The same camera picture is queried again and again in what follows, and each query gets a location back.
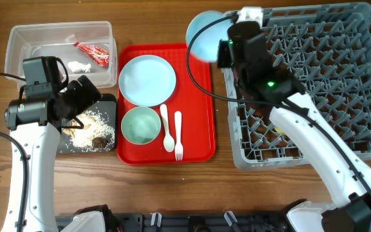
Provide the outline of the light blue bowl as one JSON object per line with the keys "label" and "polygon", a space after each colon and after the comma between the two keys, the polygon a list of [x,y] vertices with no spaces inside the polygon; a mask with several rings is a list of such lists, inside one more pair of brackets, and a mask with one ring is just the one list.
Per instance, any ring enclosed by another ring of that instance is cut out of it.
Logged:
{"label": "light blue bowl", "polygon": [[[224,14],[218,11],[210,10],[198,14],[189,24],[186,32],[186,43],[189,45],[191,39],[203,27],[215,20],[221,19]],[[230,19],[217,23],[204,30],[194,41],[191,47],[191,54],[197,59],[216,63],[218,58],[218,47],[220,41],[227,41],[227,30],[232,25]]]}

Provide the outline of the mint green bowl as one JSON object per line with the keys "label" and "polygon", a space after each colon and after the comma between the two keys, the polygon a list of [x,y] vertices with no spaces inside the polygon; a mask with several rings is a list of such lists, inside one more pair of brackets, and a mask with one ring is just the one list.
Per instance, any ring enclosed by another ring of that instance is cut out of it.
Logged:
{"label": "mint green bowl", "polygon": [[135,145],[149,144],[161,130],[158,113],[148,107],[138,106],[130,109],[122,118],[120,130],[123,137]]}

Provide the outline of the yellow plastic cup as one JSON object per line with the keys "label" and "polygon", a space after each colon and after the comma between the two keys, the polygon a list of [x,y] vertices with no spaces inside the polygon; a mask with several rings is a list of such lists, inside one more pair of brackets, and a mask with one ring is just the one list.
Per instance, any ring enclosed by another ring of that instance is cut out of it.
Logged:
{"label": "yellow plastic cup", "polygon": [[285,135],[285,132],[283,130],[281,130],[280,128],[278,128],[278,127],[274,127],[274,130],[276,132],[278,132],[279,134],[281,134],[281,135]]}

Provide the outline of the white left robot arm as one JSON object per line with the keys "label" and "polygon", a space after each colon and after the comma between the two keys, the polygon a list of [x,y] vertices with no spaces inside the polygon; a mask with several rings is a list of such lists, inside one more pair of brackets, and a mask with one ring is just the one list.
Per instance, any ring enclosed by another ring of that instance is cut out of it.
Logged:
{"label": "white left robot arm", "polygon": [[101,97],[85,76],[69,84],[25,86],[26,97],[6,110],[12,141],[12,174],[3,231],[57,231],[53,206],[54,165],[64,123]]}

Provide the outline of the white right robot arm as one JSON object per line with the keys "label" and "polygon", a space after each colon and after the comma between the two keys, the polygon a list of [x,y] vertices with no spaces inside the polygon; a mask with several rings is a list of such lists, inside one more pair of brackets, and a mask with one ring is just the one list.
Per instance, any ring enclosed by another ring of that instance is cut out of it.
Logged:
{"label": "white right robot arm", "polygon": [[218,62],[232,68],[239,87],[295,143],[325,184],[332,201],[304,201],[286,213],[295,231],[371,231],[371,168],[344,143],[318,112],[302,84],[287,69],[274,67],[265,43],[220,41]]}

